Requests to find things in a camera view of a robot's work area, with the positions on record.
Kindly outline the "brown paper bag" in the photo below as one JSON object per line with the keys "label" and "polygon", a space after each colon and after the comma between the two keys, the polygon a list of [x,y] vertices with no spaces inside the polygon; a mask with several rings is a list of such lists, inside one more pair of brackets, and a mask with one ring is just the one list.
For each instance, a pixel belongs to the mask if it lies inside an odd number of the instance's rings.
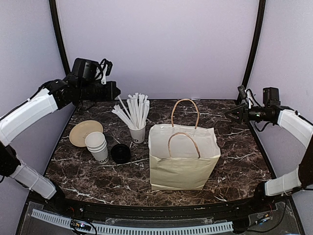
{"label": "brown paper bag", "polygon": [[202,190],[221,150],[214,128],[155,124],[148,137],[152,190]]}

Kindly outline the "stack of white paper cups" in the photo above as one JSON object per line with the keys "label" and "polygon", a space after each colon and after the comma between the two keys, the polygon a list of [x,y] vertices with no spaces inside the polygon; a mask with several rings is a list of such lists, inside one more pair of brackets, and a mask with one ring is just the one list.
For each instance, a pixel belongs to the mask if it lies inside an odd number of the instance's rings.
{"label": "stack of white paper cups", "polygon": [[85,138],[85,144],[92,156],[101,165],[109,160],[107,141],[101,132],[92,132]]}

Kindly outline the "stack of black lids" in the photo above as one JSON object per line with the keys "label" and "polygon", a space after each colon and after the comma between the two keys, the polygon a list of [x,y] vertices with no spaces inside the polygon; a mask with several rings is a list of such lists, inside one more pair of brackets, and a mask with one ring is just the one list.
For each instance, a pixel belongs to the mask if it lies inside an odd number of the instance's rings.
{"label": "stack of black lids", "polygon": [[131,150],[125,144],[116,144],[111,149],[111,156],[115,163],[126,164],[131,159]]}

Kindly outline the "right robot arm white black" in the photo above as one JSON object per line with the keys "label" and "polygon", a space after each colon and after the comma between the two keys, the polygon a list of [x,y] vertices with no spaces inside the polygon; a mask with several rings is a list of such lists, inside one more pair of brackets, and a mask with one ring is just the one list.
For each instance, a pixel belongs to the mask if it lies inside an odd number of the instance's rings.
{"label": "right robot arm white black", "polygon": [[257,186],[249,205],[253,212],[261,212],[269,197],[313,188],[313,125],[297,111],[287,106],[249,108],[241,104],[225,116],[237,123],[264,121],[274,125],[261,135],[261,142],[279,176]]}

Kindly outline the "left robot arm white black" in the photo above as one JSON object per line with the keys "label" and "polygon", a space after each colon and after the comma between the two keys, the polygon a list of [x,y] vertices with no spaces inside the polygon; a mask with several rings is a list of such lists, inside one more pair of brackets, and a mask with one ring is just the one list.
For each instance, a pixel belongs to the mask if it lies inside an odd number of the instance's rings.
{"label": "left robot arm white black", "polygon": [[0,175],[9,177],[49,200],[58,213],[66,213],[69,203],[58,195],[54,183],[28,166],[12,143],[46,116],[81,101],[112,101],[121,94],[115,81],[91,82],[82,87],[62,79],[42,84],[35,95],[0,118]]}

